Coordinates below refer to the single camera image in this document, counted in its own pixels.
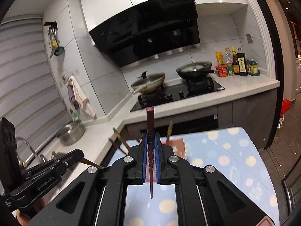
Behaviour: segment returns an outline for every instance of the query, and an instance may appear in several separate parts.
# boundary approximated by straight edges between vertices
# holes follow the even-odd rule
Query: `hand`
[[[43,198],[40,199],[39,201],[37,201],[37,203],[39,205],[41,205],[39,209],[36,209],[37,212],[41,211],[43,209],[43,207],[45,207],[47,205],[46,200]],[[19,210],[17,210],[17,220],[22,226],[27,226],[30,221],[30,219],[28,217],[24,216]]]

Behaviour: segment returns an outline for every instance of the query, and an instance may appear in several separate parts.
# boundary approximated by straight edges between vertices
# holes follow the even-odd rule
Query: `blue tablecloth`
[[[260,207],[276,226],[279,213],[275,190],[268,171],[247,133],[241,127],[173,136],[184,138],[188,161],[198,167],[213,165]],[[137,141],[128,141],[130,146]],[[109,165],[124,155],[117,150]],[[154,183],[150,199],[149,184],[128,186],[125,226],[177,226],[174,185]]]

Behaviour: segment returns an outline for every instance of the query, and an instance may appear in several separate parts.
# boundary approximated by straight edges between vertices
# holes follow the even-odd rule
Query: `black glass cooktop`
[[[155,92],[140,95],[131,112],[224,89],[211,77],[206,78],[204,82],[185,82],[165,88],[161,87]]]

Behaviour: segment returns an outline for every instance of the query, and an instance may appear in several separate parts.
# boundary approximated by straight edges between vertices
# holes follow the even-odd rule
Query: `white roller blind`
[[[35,150],[70,120],[47,63],[41,19],[0,25],[0,116]],[[31,155],[17,143],[22,160]]]

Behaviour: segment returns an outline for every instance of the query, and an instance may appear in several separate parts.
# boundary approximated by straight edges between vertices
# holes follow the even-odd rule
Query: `lid handle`
[[[137,79],[139,79],[139,78],[141,78],[141,77],[142,77],[143,79],[147,78],[147,76],[146,76],[146,71],[143,72],[141,76],[137,77]]]

